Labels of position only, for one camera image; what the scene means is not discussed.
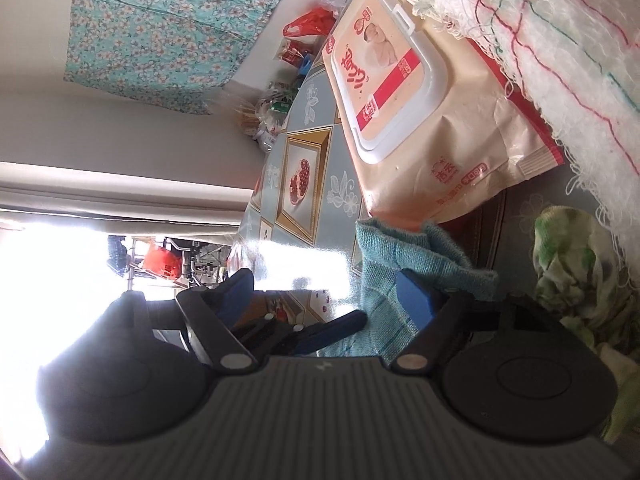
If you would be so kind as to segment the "red bag on balcony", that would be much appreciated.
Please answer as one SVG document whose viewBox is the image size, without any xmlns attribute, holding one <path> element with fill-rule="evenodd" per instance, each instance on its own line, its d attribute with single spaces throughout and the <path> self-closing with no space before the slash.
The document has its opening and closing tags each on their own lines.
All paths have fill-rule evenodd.
<svg viewBox="0 0 640 480">
<path fill-rule="evenodd" d="M 182 257 L 152 243 L 142 260 L 142 269 L 159 278 L 175 281 L 182 275 Z"/>
</svg>

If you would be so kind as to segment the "baby wipes pack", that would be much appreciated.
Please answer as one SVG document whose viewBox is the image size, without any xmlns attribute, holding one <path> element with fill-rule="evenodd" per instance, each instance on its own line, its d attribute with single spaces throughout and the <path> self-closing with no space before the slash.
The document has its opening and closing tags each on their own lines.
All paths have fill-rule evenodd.
<svg viewBox="0 0 640 480">
<path fill-rule="evenodd" d="M 322 58 L 367 212 L 392 226 L 457 219 L 562 164 L 496 63 L 402 0 L 350 0 Z"/>
</svg>

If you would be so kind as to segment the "white checked mesh cloth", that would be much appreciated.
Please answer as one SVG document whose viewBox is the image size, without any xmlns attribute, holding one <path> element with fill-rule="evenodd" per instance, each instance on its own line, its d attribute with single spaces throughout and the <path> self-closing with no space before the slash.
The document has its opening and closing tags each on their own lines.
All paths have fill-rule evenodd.
<svg viewBox="0 0 640 480">
<path fill-rule="evenodd" d="M 539 110 L 639 275 L 639 0 L 408 0 L 472 40 Z"/>
</svg>

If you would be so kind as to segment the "blue small container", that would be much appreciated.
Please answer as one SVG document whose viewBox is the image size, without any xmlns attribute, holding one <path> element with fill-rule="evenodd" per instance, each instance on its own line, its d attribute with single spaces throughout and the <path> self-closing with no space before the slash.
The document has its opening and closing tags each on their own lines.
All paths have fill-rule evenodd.
<svg viewBox="0 0 640 480">
<path fill-rule="evenodd" d="M 298 76 L 306 77 L 309 71 L 311 70 L 311 66 L 314 64 L 314 56 L 312 54 L 306 54 L 303 57 L 302 64 L 300 64 L 298 69 Z"/>
</svg>

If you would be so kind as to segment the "patterned tablecloth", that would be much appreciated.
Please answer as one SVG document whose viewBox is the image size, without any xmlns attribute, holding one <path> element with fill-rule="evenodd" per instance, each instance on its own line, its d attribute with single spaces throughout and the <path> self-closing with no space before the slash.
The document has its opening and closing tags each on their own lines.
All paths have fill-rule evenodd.
<svg viewBox="0 0 640 480">
<path fill-rule="evenodd" d="M 476 98 L 488 89 L 517 124 L 532 129 L 536 148 L 550 167 L 530 174 L 494 196 L 454 203 L 451 214 L 435 217 L 472 263 L 495 268 L 503 285 L 532 290 L 528 264 L 533 225 L 544 208 L 565 205 L 593 210 L 586 194 L 566 196 L 568 158 L 520 92 L 502 92 L 503 76 L 469 41 L 442 44 L 454 94 Z M 328 322 L 358 300 L 361 256 L 355 223 L 369 217 L 358 174 L 349 154 L 340 109 L 328 70 L 318 65 L 304 80 L 250 198 L 229 258 L 230 271 L 250 268 L 255 287 L 269 292 L 254 315 L 270 312 L 290 324 Z"/>
</svg>

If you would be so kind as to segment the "teal floral wall cloth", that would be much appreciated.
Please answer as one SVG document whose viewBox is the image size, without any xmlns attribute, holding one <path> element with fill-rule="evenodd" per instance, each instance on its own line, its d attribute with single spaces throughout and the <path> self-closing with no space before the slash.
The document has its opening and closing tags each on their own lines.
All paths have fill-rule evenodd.
<svg viewBox="0 0 640 480">
<path fill-rule="evenodd" d="M 64 78 L 201 115 L 281 0 L 72 0 Z"/>
</svg>

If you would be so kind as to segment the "green floral cloth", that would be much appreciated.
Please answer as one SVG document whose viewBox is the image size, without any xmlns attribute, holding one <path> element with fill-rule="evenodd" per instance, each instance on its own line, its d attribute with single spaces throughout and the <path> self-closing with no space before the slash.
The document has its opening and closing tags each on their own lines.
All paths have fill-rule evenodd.
<svg viewBox="0 0 640 480">
<path fill-rule="evenodd" d="M 618 395 L 602 438 L 639 422 L 639 291 L 625 284 L 610 233 L 588 212 L 551 206 L 535 220 L 535 299 L 608 367 Z"/>
</svg>

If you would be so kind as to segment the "red plastic bag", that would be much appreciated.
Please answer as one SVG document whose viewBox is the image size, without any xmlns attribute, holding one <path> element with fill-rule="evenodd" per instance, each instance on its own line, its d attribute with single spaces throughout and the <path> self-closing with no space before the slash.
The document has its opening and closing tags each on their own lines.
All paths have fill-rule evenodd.
<svg viewBox="0 0 640 480">
<path fill-rule="evenodd" d="M 282 29 L 285 38 L 298 38 L 303 36 L 328 36 L 335 24 L 334 14 L 316 6 L 307 13 L 299 16 L 286 24 Z"/>
</svg>

